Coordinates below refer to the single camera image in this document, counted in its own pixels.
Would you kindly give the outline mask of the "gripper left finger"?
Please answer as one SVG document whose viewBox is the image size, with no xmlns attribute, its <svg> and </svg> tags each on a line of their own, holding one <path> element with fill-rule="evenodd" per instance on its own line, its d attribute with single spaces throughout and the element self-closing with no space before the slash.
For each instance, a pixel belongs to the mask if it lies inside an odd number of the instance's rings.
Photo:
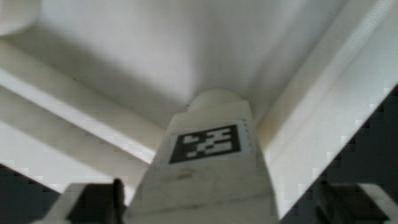
<svg viewBox="0 0 398 224">
<path fill-rule="evenodd" d="M 123 224 L 124 184 L 73 183 L 44 217 L 32 224 Z"/>
</svg>

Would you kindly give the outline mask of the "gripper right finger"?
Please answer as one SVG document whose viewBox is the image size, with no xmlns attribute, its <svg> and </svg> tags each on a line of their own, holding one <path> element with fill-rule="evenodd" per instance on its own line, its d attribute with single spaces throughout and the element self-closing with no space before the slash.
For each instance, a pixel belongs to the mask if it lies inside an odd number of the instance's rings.
<svg viewBox="0 0 398 224">
<path fill-rule="evenodd" d="M 398 203 L 377 184 L 323 182 L 318 190 L 314 224 L 398 224 Z"/>
</svg>

